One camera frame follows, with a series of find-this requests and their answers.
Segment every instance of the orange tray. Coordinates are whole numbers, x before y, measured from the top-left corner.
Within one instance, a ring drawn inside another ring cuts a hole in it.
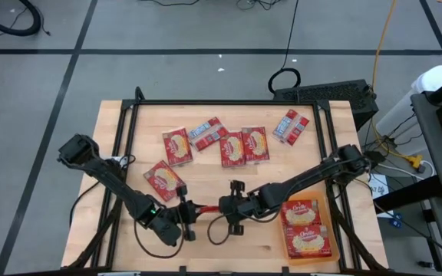
[[[279,216],[279,222],[281,224],[281,238],[284,243],[284,255],[288,259],[290,265],[309,265],[327,261],[338,261],[341,257],[338,252],[337,242],[335,240],[334,229],[332,228],[332,220],[330,218],[330,212],[328,210],[327,196],[323,192],[319,191],[308,191],[300,192],[297,195],[293,195],[289,200],[303,200],[303,199],[316,199],[318,201],[318,211],[320,212],[320,218],[322,219],[322,224],[329,229],[328,231],[328,241],[330,242],[331,255],[328,257],[320,258],[290,258],[288,254],[288,245],[285,242],[284,226],[282,224],[281,216]]]

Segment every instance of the wooden tabletop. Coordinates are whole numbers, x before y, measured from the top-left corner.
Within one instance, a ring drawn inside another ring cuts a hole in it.
[[[217,205],[220,196],[229,194],[229,181],[232,179],[244,181],[246,191],[249,191],[267,182],[284,181],[318,165],[321,158],[312,108],[303,106],[291,106],[291,108],[308,118],[310,123],[293,147],[281,144],[268,136],[270,161],[267,163],[224,169],[220,164],[218,143],[200,153],[193,149],[193,162],[173,168],[187,183],[187,198],[199,204]],[[285,106],[140,106],[132,148],[132,154],[136,156],[137,161],[129,167],[127,184],[133,189],[159,198],[143,177],[143,173],[162,159],[166,160],[161,136],[163,131],[176,127],[186,127],[187,130],[191,130],[209,118],[217,116],[229,130],[262,126],[266,127],[268,133],[271,133],[288,109],[289,107]],[[120,101],[101,103],[93,135],[93,139],[100,146],[101,156],[111,155],[119,112]],[[358,145],[358,136],[348,102],[331,102],[331,114],[338,145]],[[326,137],[325,144],[330,153],[323,112],[321,112],[321,117]],[[124,150],[127,129],[126,124],[121,150]],[[362,176],[360,179],[366,182],[367,176]],[[80,193],[94,182],[94,179],[84,176]],[[325,184],[321,182],[310,189],[325,192]],[[356,234],[376,260],[387,267],[383,241],[369,189],[362,184],[352,183],[348,185],[347,190]],[[103,194],[104,187],[98,186],[86,195],[75,209],[63,265],[74,261],[96,232]],[[172,199],[167,205],[173,206],[178,203],[178,199]],[[188,271],[278,272],[281,271],[282,266],[287,265],[278,220],[268,224],[245,220],[242,222],[245,226],[244,236],[230,236],[224,245],[215,246],[209,243],[206,229],[209,221],[216,216],[216,214],[201,215],[193,226],[197,240],[186,241],[182,251],[175,258],[163,260],[151,258],[140,249],[134,237],[133,220],[123,209],[113,269],[115,271],[178,271],[179,266],[186,265]],[[226,231],[226,220],[219,220],[212,229],[213,239],[222,239]],[[151,230],[138,227],[138,232],[141,241],[153,253],[169,255],[176,250],[163,245]],[[348,239],[344,232],[341,233],[344,237],[342,242],[345,246],[347,266],[351,268]],[[108,236],[104,238],[104,246],[107,245],[108,240]],[[102,255],[101,264],[104,263],[105,254]],[[293,266],[289,269],[291,272],[336,272],[338,263]]]

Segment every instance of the white cable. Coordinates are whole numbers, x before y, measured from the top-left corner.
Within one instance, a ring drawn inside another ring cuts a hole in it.
[[[393,169],[393,170],[396,170],[396,171],[398,171],[398,172],[406,173],[406,174],[408,174],[409,176],[417,177],[417,179],[424,180],[424,178],[422,178],[422,177],[420,177],[420,176],[416,176],[416,175],[414,175],[412,172],[408,172],[408,171],[406,171],[405,169],[394,168],[394,167],[386,166],[386,165],[383,165],[383,164],[378,164],[378,166],[382,166],[382,167],[387,168],[387,169]]]
[[[435,176],[435,175],[436,175],[436,170],[434,169],[434,166],[433,166],[433,164],[432,164],[431,162],[426,161],[426,160],[422,160],[422,161],[421,161],[421,165],[422,165],[422,164],[427,164],[427,165],[429,165],[430,169],[432,170],[432,172],[430,173],[430,176]]]

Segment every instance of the yellow connector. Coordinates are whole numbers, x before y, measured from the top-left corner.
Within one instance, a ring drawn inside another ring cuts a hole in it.
[[[419,169],[421,166],[422,155],[418,154],[416,156],[407,156],[405,159],[411,163],[414,169]]]

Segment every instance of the food package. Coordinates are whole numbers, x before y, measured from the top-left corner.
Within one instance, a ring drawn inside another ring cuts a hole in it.
[[[185,128],[163,133],[168,164],[175,166],[193,160]]]
[[[332,255],[328,231],[323,225],[288,226],[285,239],[290,258],[320,258]]]
[[[246,162],[259,163],[269,160],[265,127],[243,127],[242,135]]]
[[[177,187],[185,185],[185,182],[163,160],[144,173],[144,178],[165,202],[176,196]]]
[[[242,132],[230,132],[219,140],[221,165],[233,167],[245,165]]]
[[[299,134],[308,125],[308,122],[308,119],[299,115],[296,111],[289,110],[272,134],[277,140],[292,146],[298,139]]]
[[[322,219],[316,199],[293,200],[282,203],[281,220],[284,225],[320,225]]]
[[[189,141],[193,148],[200,151],[213,144],[221,137],[228,134],[228,130],[219,121],[218,117],[213,117],[207,122],[189,132]]]

